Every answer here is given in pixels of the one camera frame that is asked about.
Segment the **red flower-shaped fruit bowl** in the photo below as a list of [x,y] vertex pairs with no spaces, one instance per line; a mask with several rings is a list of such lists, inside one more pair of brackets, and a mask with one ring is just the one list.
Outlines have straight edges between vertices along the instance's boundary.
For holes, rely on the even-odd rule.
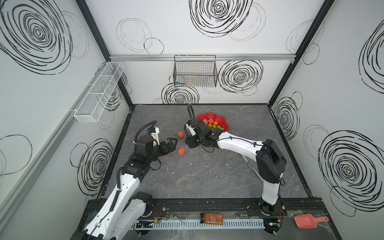
[[197,117],[197,120],[203,121],[203,119],[207,119],[207,120],[213,119],[214,122],[215,121],[218,122],[218,125],[216,125],[218,128],[222,127],[222,128],[224,128],[224,131],[226,131],[226,132],[228,132],[230,130],[230,126],[227,123],[225,117],[223,117],[223,116],[216,115],[215,113],[207,113],[207,114],[199,115]]

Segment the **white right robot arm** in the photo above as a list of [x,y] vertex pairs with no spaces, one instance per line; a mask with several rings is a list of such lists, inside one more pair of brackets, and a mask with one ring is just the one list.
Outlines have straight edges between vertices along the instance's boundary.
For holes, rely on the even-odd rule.
[[287,160],[274,141],[253,141],[220,128],[211,130],[202,120],[189,120],[184,130],[187,134],[186,144],[191,149],[198,146],[223,149],[240,154],[244,161],[255,161],[257,169],[254,171],[263,183],[260,210],[266,216],[277,212]]

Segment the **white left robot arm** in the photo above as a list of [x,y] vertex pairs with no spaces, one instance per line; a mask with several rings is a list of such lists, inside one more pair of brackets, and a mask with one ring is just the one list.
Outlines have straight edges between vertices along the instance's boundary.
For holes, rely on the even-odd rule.
[[152,213],[153,197],[137,188],[151,169],[151,163],[173,153],[176,138],[160,142],[157,134],[144,135],[134,141],[134,151],[117,171],[117,184],[96,216],[83,230],[75,231],[72,240],[120,240],[142,216]]

